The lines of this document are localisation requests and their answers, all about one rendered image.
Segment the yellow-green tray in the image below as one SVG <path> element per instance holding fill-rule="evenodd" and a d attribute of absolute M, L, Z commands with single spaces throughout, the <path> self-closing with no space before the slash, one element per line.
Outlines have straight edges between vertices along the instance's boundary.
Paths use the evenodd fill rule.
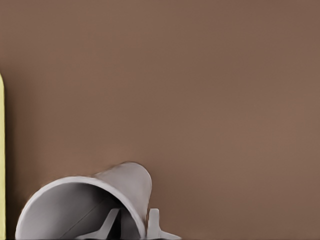
<path fill-rule="evenodd" d="M 6 240 L 5 90 L 0 74 L 0 240 Z"/>

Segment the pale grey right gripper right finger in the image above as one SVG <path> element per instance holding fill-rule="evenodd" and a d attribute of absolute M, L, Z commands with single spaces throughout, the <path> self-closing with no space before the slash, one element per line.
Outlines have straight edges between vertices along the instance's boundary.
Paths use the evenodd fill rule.
<path fill-rule="evenodd" d="M 160 211 L 158 208 L 151 208 L 148 214 L 148 227 L 146 232 L 147 240 L 181 240 L 180 236 L 165 232 L 160 227 Z"/>

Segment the white IKEA cup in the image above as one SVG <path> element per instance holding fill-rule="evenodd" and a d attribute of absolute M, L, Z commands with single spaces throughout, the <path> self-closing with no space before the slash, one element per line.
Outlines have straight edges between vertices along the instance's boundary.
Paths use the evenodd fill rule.
<path fill-rule="evenodd" d="M 148 171 L 125 162 L 93 176 L 68 176 L 40 188 L 26 203 L 16 240 L 143 240 L 152 191 Z M 107 239 L 76 239 L 99 230 L 111 209 L 119 213 Z"/>

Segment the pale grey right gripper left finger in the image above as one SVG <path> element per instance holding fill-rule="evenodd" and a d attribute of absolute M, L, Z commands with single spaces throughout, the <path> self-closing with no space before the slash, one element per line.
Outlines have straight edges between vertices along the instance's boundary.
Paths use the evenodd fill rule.
<path fill-rule="evenodd" d="M 100 229 L 98 229 L 97 231 L 93 231 L 87 234 L 77 236 L 75 239 L 76 240 L 85 240 L 85 239 L 106 240 L 119 214 L 119 211 L 120 211 L 119 208 L 111 209 L 105 221 L 103 222 L 102 226 L 100 227 Z"/>

